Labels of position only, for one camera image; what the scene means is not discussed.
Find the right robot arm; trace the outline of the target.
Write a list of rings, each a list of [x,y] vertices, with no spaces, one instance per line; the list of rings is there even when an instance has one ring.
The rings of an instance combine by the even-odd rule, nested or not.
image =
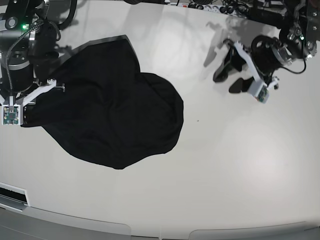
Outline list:
[[[73,21],[76,0],[8,0],[0,15],[0,93],[24,94],[43,85],[48,65],[58,59],[61,32]]]

